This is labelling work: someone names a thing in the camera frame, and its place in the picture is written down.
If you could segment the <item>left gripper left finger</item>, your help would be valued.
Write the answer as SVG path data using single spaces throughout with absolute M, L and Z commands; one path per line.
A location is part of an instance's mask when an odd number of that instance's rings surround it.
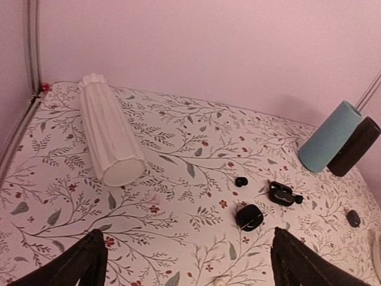
M 104 285 L 107 261 L 103 233 L 94 229 L 59 257 L 10 285 Z

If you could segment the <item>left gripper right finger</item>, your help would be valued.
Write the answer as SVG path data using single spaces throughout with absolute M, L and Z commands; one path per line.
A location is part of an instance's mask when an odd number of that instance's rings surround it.
M 270 249 L 274 283 L 279 285 L 367 285 L 329 263 L 289 231 L 276 227 Z

